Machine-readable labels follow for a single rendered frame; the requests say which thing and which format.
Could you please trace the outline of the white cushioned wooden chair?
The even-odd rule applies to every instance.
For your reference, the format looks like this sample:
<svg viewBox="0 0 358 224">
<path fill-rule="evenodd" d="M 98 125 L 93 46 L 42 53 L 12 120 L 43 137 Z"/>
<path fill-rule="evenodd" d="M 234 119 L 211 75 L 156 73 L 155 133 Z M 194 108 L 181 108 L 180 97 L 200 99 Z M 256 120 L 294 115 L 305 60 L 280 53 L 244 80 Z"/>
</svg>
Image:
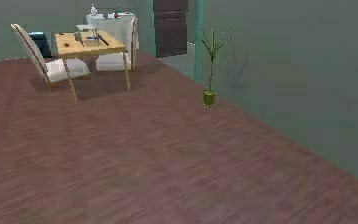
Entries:
<svg viewBox="0 0 358 224">
<path fill-rule="evenodd" d="M 136 53 L 139 47 L 137 17 L 133 17 L 126 23 L 125 32 L 126 53 L 100 55 L 96 60 L 96 69 L 98 71 L 122 71 L 124 62 L 127 62 L 129 70 L 134 71 L 136 69 Z"/>
<path fill-rule="evenodd" d="M 86 63 L 80 59 L 57 59 L 47 62 L 27 31 L 18 24 L 12 24 L 11 28 L 49 89 L 52 89 L 52 86 L 56 83 L 67 81 L 68 78 L 76 79 L 90 76 L 91 71 Z"/>
</svg>

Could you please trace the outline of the light wooden table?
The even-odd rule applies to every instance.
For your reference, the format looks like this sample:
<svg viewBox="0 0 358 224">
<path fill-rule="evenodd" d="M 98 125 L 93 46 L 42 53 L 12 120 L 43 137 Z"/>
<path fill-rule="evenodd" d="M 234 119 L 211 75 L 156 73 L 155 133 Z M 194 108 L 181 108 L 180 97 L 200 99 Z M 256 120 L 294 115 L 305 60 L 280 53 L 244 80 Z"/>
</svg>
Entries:
<svg viewBox="0 0 358 224">
<path fill-rule="evenodd" d="M 106 32 L 98 32 L 102 37 L 109 43 L 109 46 L 106 46 L 100 39 L 98 46 L 83 46 L 80 42 L 75 41 L 74 33 L 63 33 L 55 34 L 55 43 L 57 47 L 57 55 L 63 59 L 75 59 L 82 58 L 85 56 L 97 56 L 110 53 L 126 53 L 126 46 L 119 42 L 117 39 L 107 34 Z M 69 47 L 65 47 L 64 43 L 69 43 Z M 130 76 L 127 68 L 127 62 L 124 62 L 124 71 L 127 89 L 131 89 Z M 76 89 L 71 78 L 68 78 L 68 83 L 70 85 L 72 95 L 74 100 L 77 101 L 78 97 L 76 94 Z"/>
</svg>

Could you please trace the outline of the dark brown room door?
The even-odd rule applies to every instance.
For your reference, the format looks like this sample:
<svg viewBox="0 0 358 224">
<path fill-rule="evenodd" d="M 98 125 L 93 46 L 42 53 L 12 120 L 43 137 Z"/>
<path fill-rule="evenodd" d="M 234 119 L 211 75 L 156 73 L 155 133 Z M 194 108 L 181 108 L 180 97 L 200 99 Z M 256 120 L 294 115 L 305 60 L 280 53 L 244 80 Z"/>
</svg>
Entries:
<svg viewBox="0 0 358 224">
<path fill-rule="evenodd" d="M 156 57 L 187 53 L 188 0 L 154 0 Z"/>
</svg>

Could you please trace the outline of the dark blue bin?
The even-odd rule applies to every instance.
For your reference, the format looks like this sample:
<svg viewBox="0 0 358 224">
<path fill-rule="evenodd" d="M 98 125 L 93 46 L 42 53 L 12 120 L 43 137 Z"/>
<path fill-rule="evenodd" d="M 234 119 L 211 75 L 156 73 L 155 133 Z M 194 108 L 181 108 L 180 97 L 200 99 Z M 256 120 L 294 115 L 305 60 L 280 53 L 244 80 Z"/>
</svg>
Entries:
<svg viewBox="0 0 358 224">
<path fill-rule="evenodd" d="M 46 34 L 44 32 L 30 32 L 29 36 L 35 42 L 44 58 L 51 58 L 51 49 L 48 44 Z"/>
</svg>

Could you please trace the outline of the white cabinet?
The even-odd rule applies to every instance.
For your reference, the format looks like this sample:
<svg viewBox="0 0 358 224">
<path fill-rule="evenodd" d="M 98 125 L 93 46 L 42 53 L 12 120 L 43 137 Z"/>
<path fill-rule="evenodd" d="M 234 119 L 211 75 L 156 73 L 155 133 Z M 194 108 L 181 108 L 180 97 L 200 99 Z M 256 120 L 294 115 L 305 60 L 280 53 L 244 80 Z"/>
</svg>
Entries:
<svg viewBox="0 0 358 224">
<path fill-rule="evenodd" d="M 113 36 L 119 42 L 125 44 L 132 32 L 132 22 L 136 19 L 136 15 L 130 12 L 119 13 L 115 17 L 114 13 L 105 17 L 103 14 L 86 16 L 87 23 L 93 26 L 98 32 L 106 32 Z"/>
</svg>

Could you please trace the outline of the green potted house plant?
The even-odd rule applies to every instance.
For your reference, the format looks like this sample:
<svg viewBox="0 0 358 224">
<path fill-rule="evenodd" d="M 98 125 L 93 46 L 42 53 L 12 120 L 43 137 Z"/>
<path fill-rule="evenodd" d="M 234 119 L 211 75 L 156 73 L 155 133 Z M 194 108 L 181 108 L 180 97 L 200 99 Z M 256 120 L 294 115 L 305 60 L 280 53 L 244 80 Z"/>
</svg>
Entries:
<svg viewBox="0 0 358 224">
<path fill-rule="evenodd" d="M 204 29 L 201 29 L 202 37 L 201 43 L 206 48 L 209 58 L 209 76 L 207 78 L 206 88 L 203 90 L 203 105 L 206 107 L 212 107 L 215 105 L 216 91 L 212 88 L 212 82 L 214 77 L 214 62 L 220 49 L 232 39 L 229 35 L 230 29 L 224 32 L 219 39 L 216 39 L 216 32 L 211 29 L 210 36 L 206 35 Z"/>
</svg>

